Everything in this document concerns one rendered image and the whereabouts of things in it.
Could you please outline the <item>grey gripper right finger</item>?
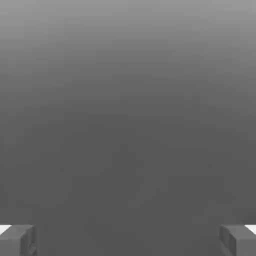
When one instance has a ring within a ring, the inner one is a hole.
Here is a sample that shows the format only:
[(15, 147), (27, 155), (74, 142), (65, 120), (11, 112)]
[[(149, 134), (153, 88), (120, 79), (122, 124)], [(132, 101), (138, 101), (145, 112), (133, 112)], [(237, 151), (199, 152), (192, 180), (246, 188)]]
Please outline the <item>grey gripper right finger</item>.
[(256, 224), (221, 225), (219, 240), (223, 256), (256, 256)]

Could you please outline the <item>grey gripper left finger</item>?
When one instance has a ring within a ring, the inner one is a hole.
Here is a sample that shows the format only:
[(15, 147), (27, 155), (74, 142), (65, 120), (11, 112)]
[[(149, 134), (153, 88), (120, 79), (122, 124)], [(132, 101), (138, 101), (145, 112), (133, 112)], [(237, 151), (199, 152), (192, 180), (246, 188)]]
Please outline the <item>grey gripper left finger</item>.
[(36, 226), (0, 224), (0, 256), (38, 256)]

